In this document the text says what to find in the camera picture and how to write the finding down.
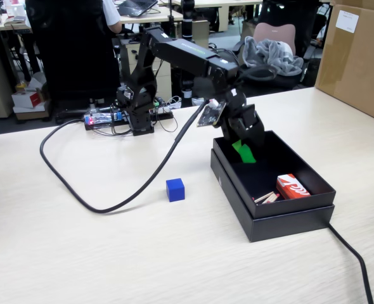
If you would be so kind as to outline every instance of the robotic arm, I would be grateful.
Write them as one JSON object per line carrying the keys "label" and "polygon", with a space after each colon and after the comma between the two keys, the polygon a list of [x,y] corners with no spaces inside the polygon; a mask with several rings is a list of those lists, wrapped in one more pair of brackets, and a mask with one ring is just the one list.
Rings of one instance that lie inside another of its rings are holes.
{"label": "robotic arm", "polygon": [[211,81],[212,85],[203,95],[226,104],[214,127],[221,127],[227,140],[241,139],[256,147],[263,145],[264,127],[255,106],[246,105],[245,95],[234,87],[239,75],[238,65],[192,42],[172,40],[160,27],[145,30],[136,68],[127,81],[126,90],[117,93],[118,106],[128,112],[131,128],[136,131],[134,135],[153,132],[149,110],[154,107],[157,92],[152,70],[155,57]]}

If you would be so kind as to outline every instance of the person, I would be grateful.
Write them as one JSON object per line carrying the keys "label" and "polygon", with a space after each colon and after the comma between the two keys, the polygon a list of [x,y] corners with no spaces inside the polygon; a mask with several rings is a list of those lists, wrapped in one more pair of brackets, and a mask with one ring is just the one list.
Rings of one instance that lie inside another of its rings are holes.
{"label": "person", "polygon": [[[121,17],[118,13],[117,7],[112,0],[102,0],[103,1],[103,11],[105,15],[106,24],[108,28],[115,34],[119,34],[122,30]],[[29,19],[27,18],[25,24],[30,26]]]}

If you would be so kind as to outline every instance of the electronics board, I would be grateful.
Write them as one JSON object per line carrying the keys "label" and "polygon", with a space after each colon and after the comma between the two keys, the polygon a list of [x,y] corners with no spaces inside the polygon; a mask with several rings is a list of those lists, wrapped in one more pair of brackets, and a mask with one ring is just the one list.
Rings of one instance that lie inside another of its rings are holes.
{"label": "electronics board", "polygon": [[198,120],[197,127],[206,127],[208,125],[215,125],[219,117],[224,111],[226,103],[219,103],[217,106],[207,104],[202,112],[200,119]]}

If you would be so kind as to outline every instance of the open box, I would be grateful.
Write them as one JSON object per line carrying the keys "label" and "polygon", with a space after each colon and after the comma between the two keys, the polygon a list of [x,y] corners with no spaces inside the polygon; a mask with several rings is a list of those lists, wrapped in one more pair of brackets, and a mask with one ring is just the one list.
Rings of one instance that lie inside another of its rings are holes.
{"label": "open box", "polygon": [[[326,228],[336,191],[273,131],[265,133],[264,148],[252,151],[256,163],[242,163],[225,138],[215,138],[211,168],[251,242]],[[276,189],[277,176],[294,174],[311,196],[256,205]]]}

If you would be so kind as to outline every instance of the red and white box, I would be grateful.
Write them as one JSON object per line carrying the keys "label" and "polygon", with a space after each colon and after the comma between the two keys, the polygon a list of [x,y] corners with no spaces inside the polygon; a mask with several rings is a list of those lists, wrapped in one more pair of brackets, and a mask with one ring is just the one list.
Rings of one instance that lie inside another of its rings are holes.
{"label": "red and white box", "polygon": [[292,174],[277,177],[277,190],[286,200],[310,196],[307,189]]}
{"label": "red and white box", "polygon": [[33,109],[39,103],[41,98],[36,92],[16,92],[12,94],[12,99],[16,107]]}

